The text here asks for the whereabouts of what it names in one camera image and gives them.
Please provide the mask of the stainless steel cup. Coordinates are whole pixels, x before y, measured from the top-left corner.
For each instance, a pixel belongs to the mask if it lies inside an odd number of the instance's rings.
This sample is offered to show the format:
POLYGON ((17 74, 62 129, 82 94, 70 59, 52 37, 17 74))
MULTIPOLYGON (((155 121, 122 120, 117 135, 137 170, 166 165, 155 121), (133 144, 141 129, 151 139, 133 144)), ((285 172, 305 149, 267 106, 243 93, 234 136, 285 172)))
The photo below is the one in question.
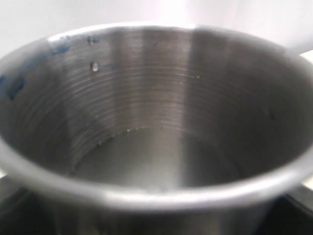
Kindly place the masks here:
POLYGON ((313 66, 196 25, 96 25, 0 61, 0 166, 58 235, 251 235, 313 171, 313 66))

